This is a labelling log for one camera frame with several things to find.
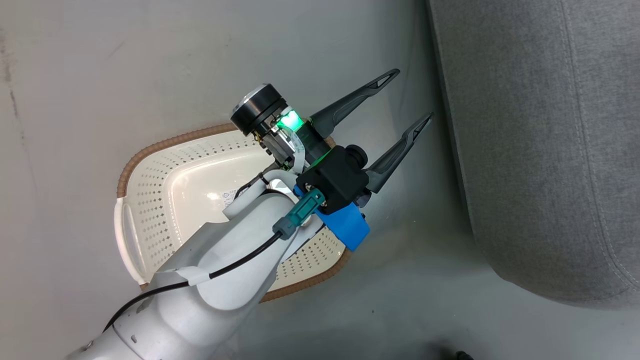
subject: gray sofa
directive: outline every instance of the gray sofa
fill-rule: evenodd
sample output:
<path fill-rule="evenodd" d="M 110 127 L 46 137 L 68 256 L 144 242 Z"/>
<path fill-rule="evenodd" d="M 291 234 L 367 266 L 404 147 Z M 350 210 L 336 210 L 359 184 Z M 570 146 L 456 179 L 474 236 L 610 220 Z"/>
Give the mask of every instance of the gray sofa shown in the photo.
<path fill-rule="evenodd" d="M 640 2 L 429 5 L 488 262 L 558 302 L 640 305 Z"/>

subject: green light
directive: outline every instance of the green light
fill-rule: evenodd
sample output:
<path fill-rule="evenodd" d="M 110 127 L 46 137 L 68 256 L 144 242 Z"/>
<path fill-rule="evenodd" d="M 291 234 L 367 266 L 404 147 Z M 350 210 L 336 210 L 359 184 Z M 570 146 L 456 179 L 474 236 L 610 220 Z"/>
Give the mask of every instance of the green light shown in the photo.
<path fill-rule="evenodd" d="M 278 127 L 285 126 L 293 131 L 297 131 L 300 127 L 302 127 L 302 125 L 304 125 L 304 122 L 298 116 L 295 110 L 291 110 L 289 113 L 280 118 L 280 121 L 278 121 L 277 124 Z"/>

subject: laundry basket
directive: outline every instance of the laundry basket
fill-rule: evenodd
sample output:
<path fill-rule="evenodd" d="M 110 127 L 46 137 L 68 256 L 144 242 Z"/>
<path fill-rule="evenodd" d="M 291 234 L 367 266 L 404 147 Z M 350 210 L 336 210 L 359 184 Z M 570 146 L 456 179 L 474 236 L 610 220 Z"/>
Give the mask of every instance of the laundry basket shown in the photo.
<path fill-rule="evenodd" d="M 120 176 L 114 211 L 118 249 L 131 277 L 144 286 L 202 224 L 226 222 L 222 210 L 236 189 L 272 162 L 232 124 L 176 136 L 137 153 Z M 262 301 L 327 280 L 350 255 L 324 228 L 278 265 Z"/>

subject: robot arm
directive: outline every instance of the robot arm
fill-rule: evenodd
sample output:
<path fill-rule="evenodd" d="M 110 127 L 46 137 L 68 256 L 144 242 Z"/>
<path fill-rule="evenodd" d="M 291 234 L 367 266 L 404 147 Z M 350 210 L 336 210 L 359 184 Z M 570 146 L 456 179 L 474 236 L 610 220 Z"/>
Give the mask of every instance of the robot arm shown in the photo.
<path fill-rule="evenodd" d="M 222 224 L 204 224 L 127 303 L 105 331 L 67 359 L 209 359 L 229 339 L 275 281 L 279 263 L 327 226 L 355 250 L 369 232 L 358 210 L 377 193 L 431 115 L 420 119 L 371 168 L 355 145 L 329 148 L 323 137 L 367 97 L 393 79 L 394 69 L 302 121 L 271 85 L 249 93 L 232 121 L 275 158 L 243 186 Z M 279 179 L 300 199 L 266 191 Z"/>

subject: teal connector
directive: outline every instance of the teal connector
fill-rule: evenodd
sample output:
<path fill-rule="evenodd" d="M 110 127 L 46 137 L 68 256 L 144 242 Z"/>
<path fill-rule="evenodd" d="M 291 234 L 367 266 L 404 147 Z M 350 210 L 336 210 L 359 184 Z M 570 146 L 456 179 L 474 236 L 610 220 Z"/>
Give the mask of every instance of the teal connector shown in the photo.
<path fill-rule="evenodd" d="M 320 190 L 309 190 L 288 214 L 273 225 L 273 232 L 280 231 L 282 233 L 280 238 L 283 240 L 290 238 L 296 232 L 296 228 L 302 225 L 323 202 L 324 195 Z"/>

